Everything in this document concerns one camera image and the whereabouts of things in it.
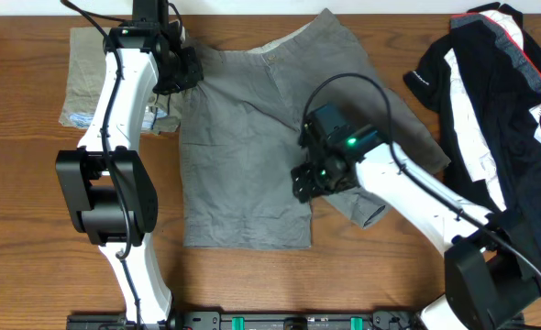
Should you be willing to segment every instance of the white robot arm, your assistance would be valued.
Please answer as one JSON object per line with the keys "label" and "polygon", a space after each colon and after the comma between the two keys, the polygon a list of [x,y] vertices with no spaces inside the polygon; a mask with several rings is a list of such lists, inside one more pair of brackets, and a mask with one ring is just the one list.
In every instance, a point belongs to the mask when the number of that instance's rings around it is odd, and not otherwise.
{"label": "white robot arm", "polygon": [[[122,61],[124,79],[119,85],[114,110],[109,118],[108,146],[110,151],[118,146],[138,151],[145,106],[159,80],[159,68],[150,52],[140,52],[138,49],[118,49],[117,52]],[[94,119],[77,148],[103,151],[100,130],[116,83],[117,70],[116,57],[113,52],[108,52],[105,56],[104,87]]]}
{"label": "white robot arm", "polygon": [[[455,201],[459,204],[457,206],[469,215],[473,215],[481,224],[488,223],[486,215],[491,211],[452,192],[410,160],[399,145],[395,143],[393,147],[399,160],[406,165],[406,169],[421,182],[436,190],[438,195],[445,197],[448,201]],[[356,173],[362,188],[380,196],[397,209],[427,237],[442,256],[452,247],[454,237],[469,237],[477,231],[474,225],[459,219],[454,212],[400,172],[386,144],[381,144],[368,152],[364,160],[357,165]],[[452,312],[445,295],[427,306],[419,313],[419,316],[428,330],[466,330]]]}

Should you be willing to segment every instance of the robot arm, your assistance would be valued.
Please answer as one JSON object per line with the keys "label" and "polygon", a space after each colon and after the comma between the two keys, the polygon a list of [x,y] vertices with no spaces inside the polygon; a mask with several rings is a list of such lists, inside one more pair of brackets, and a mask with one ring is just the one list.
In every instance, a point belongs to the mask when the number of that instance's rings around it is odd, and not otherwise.
{"label": "robot arm", "polygon": [[[68,1],[62,2],[81,12]],[[192,88],[203,73],[194,49],[181,48],[182,27],[180,22],[169,24],[166,0],[135,0],[133,8],[133,19],[112,28],[110,42],[105,43],[105,82],[92,124],[77,150],[59,152],[56,167],[73,225],[99,246],[114,269],[126,299],[126,319],[137,320],[138,299],[142,323],[165,325],[172,319],[172,295],[160,275],[152,244],[158,198],[138,156],[140,131],[151,92],[171,94]],[[122,79],[115,90],[118,73]],[[101,128],[112,94],[104,150]],[[116,169],[111,174],[120,182],[121,192],[92,185],[110,174],[104,151],[109,152]],[[119,193],[132,220],[128,233],[132,246],[126,263],[116,256],[127,244]]]}
{"label": "robot arm", "polygon": [[[455,201],[466,213],[475,216],[481,224],[488,223],[486,215],[491,211],[452,192],[413,163],[399,145],[394,143],[393,147],[399,159],[407,166],[407,170],[417,176],[421,182],[425,182],[447,200]],[[474,225],[460,221],[455,213],[400,172],[386,144],[381,144],[368,152],[364,160],[356,166],[356,174],[362,188],[380,196],[399,211],[427,237],[442,256],[452,247],[454,237],[469,237],[477,231]]]}

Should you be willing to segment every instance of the folded cloth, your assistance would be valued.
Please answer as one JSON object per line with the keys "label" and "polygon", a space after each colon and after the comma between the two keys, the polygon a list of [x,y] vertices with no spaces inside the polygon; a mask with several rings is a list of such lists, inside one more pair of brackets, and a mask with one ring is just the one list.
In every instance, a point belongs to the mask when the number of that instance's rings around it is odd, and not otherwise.
{"label": "folded cloth", "polygon": [[[195,39],[204,80],[177,105],[182,109],[182,184],[186,247],[308,248],[311,209],[293,196],[290,171],[305,161],[297,144],[305,102],[325,79],[359,72],[380,86],[376,70],[356,37],[324,10],[290,36],[249,51],[216,51]],[[449,159],[404,101],[385,92],[395,138],[430,172]],[[329,84],[310,110],[327,102],[349,105],[359,120],[386,132],[384,102],[358,79]],[[354,223],[367,227],[390,206],[353,189],[326,200]]]}
{"label": "folded cloth", "polygon": [[[105,79],[103,37],[95,27],[71,29],[71,55],[65,103],[59,122],[67,127],[87,128],[94,118]],[[142,122],[142,131],[174,132],[181,122],[181,113],[173,104],[178,94],[149,98]]]}

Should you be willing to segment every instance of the gray shorts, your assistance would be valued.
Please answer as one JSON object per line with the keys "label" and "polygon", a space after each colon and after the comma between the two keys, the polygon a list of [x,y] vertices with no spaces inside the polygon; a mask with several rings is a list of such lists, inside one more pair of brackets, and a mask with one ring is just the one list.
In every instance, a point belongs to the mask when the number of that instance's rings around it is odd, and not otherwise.
{"label": "gray shorts", "polygon": [[[290,171],[305,161],[297,145],[307,98],[341,72],[375,79],[376,70],[356,37],[324,10],[312,23],[250,51],[216,51],[194,39],[204,80],[176,104],[181,125],[186,247],[308,248],[311,208],[292,193]],[[395,139],[430,172],[449,159],[405,102],[386,90]],[[327,102],[355,105],[385,131],[383,101],[367,83],[342,79],[328,85],[311,110]],[[325,197],[362,227],[390,209],[375,195],[354,189]]]}

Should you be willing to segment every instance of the wood grain surface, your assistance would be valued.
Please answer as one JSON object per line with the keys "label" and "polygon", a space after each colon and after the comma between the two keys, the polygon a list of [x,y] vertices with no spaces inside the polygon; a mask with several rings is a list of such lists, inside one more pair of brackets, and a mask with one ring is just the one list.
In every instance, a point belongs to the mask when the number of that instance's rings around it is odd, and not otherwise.
{"label": "wood grain surface", "polygon": [[[184,16],[192,36],[220,50],[248,50],[312,16]],[[382,79],[437,136],[437,117],[404,86],[428,46],[447,33],[443,16],[340,16]],[[71,313],[119,312],[110,266],[72,227],[54,170],[81,130],[58,123],[69,63],[69,28],[80,17],[0,17],[0,329],[62,329]],[[541,46],[541,16],[525,27]],[[442,258],[398,213],[370,230],[314,202],[313,247],[300,251],[182,248],[177,134],[143,136],[141,158],[160,201],[155,248],[182,308],[226,311],[419,309],[444,291]],[[526,311],[541,324],[541,300]]]}

